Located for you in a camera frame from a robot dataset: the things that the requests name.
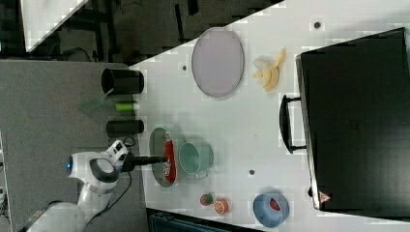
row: plate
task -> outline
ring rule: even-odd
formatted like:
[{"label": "plate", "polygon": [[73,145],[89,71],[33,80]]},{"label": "plate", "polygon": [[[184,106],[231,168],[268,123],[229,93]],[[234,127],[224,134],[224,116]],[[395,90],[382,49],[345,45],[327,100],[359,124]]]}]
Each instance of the plate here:
[{"label": "plate", "polygon": [[193,49],[191,65],[203,93],[214,98],[231,94],[244,72],[244,52],[238,37],[221,27],[205,31]]}]

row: table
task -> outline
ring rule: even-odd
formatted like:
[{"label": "table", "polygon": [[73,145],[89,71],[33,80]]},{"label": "table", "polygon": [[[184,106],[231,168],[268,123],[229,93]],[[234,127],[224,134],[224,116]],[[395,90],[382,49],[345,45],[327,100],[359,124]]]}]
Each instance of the table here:
[{"label": "table", "polygon": [[[138,136],[141,155],[149,155],[150,132],[160,124],[176,127],[187,140],[201,136],[215,152],[208,178],[180,179],[170,192],[163,190],[145,167],[147,207],[264,231],[407,231],[410,226],[403,222],[315,211],[307,194],[306,152],[290,155],[286,151],[278,112],[284,94],[299,95],[298,54],[410,25],[409,10],[410,3],[405,0],[287,0],[232,23],[225,28],[240,38],[246,64],[242,83],[222,100],[207,97],[195,85],[190,69],[195,41],[132,66],[146,78],[143,93],[134,96],[140,104],[137,117],[146,125],[146,131]],[[315,22],[321,23],[319,29],[313,27]],[[287,56],[278,86],[264,93],[261,82],[252,77],[256,72],[252,61],[260,56],[275,57],[282,47]],[[300,105],[294,102],[290,107],[295,145],[303,145]],[[282,192],[290,206],[289,218],[273,229],[263,227],[251,208],[257,194],[271,189]],[[208,191],[229,199],[229,214],[220,217],[212,207],[201,207],[199,197]],[[378,225],[386,223],[388,229]]]},{"label": "table", "polygon": [[88,0],[20,0],[26,51],[31,52]]}]

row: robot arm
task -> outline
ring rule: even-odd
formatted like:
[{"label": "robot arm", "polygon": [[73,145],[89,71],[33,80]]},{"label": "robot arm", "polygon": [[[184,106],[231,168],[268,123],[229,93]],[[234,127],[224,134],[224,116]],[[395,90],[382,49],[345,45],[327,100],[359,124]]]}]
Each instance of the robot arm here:
[{"label": "robot arm", "polygon": [[81,232],[88,222],[107,208],[120,172],[130,172],[136,165],[164,162],[163,157],[135,157],[121,140],[106,151],[76,153],[67,167],[70,178],[83,182],[78,202],[56,202],[37,211],[21,232]]}]

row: black cup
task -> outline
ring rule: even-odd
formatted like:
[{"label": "black cup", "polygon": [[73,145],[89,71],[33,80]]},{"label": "black cup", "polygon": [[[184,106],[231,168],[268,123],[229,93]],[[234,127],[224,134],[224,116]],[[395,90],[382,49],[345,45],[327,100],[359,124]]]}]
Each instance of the black cup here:
[{"label": "black cup", "polygon": [[144,132],[144,123],[141,120],[109,121],[106,124],[106,135],[109,138],[118,138]]},{"label": "black cup", "polygon": [[144,89],[144,76],[140,71],[111,70],[102,72],[102,90],[109,95],[140,94]]}]

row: small red object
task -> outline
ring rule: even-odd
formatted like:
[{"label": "small red object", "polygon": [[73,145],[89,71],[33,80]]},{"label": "small red object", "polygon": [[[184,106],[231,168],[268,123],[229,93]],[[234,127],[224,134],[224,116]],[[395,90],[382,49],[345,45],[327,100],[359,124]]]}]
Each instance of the small red object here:
[{"label": "small red object", "polygon": [[165,151],[163,155],[168,158],[168,161],[163,164],[165,178],[168,182],[174,183],[177,170],[175,168],[174,144],[172,140],[165,141]]},{"label": "small red object", "polygon": [[278,202],[274,198],[271,198],[270,205],[271,205],[272,209],[274,209],[276,211],[280,211],[280,206],[278,205]]}]

